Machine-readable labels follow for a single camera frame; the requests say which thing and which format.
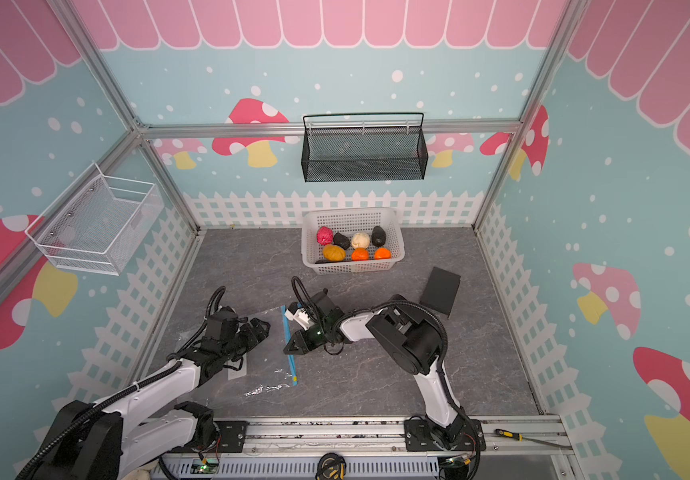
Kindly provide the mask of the clear zip top bag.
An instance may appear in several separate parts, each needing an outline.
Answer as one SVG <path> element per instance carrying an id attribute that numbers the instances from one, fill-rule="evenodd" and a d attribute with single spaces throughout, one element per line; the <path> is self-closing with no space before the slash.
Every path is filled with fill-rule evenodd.
<path id="1" fill-rule="evenodd" d="M 296 386 L 293 361 L 283 353 L 289 340 L 285 311 L 286 308 L 280 306 L 249 314 L 250 319 L 257 318 L 270 325 L 268 337 L 243 356 L 241 365 L 228 362 L 234 367 L 240 365 L 239 371 L 223 369 L 204 386 L 188 393 L 186 398 L 216 406 L 228 401 L 254 400 Z"/>

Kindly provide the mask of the white plastic basket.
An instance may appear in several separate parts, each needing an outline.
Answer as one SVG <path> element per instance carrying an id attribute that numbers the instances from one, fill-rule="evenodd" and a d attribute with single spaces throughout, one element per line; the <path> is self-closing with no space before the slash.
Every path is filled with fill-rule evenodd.
<path id="1" fill-rule="evenodd" d="M 405 256 L 399 220 L 389 208 L 310 212 L 301 240 L 303 264 L 319 275 L 388 270 Z"/>

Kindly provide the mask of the pink food ball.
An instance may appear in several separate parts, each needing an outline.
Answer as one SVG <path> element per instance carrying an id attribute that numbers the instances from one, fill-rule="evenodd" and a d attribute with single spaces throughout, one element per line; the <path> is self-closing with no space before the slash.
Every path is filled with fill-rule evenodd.
<path id="1" fill-rule="evenodd" d="M 316 232 L 316 241 L 321 246 L 330 245 L 334 241 L 334 232 L 329 227 L 322 226 Z"/>

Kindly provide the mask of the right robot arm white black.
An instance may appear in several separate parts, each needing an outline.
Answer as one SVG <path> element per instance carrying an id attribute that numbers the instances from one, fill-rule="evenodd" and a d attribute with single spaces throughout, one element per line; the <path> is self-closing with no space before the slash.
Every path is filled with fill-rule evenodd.
<path id="1" fill-rule="evenodd" d="M 446 375 L 449 349 L 445 327 L 426 307 L 400 295 L 369 309 L 344 312 L 326 289 L 286 308 L 284 318 L 299 328 L 290 333 L 286 355 L 306 355 L 320 347 L 376 341 L 400 369 L 410 374 L 425 413 L 404 421 L 409 451 L 486 450 L 481 423 L 470 418 L 454 396 Z"/>

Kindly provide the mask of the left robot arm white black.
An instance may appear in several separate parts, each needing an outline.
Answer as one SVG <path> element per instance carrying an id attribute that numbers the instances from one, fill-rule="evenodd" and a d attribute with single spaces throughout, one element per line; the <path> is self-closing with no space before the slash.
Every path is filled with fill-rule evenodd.
<path id="1" fill-rule="evenodd" d="M 229 369 L 269 337 L 271 325 L 210 297 L 202 325 L 164 367 L 93 403 L 75 400 L 57 414 L 20 479 L 122 479 L 179 448 L 216 452 L 224 434 L 205 405 L 183 395 Z"/>

